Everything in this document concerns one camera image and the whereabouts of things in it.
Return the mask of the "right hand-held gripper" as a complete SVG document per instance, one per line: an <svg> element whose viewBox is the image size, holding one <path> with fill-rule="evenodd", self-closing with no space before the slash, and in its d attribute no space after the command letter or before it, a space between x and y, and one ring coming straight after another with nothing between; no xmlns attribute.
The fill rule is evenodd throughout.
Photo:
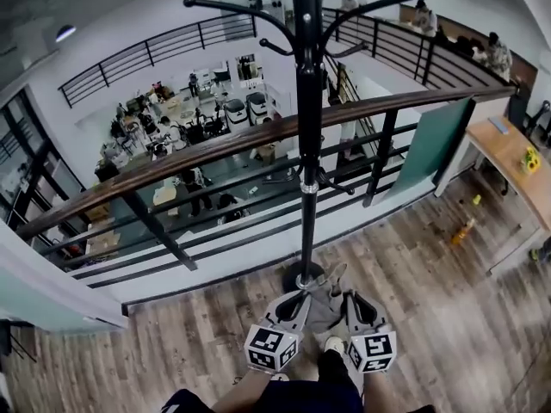
<svg viewBox="0 0 551 413"><path fill-rule="evenodd" d="M349 331L347 355L359 373L385 372L397 355L396 332L387 314L360 293L343 293L341 312L346 313Z"/></svg>

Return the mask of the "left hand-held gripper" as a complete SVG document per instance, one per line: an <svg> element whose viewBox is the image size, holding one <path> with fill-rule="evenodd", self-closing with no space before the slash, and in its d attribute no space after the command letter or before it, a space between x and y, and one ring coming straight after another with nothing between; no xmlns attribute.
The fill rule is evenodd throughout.
<svg viewBox="0 0 551 413"><path fill-rule="evenodd" d="M249 368L280 373L298 354L312 297L306 291L300 299L293 297L285 293L274 299L261 321L250 327L244 345Z"/></svg>

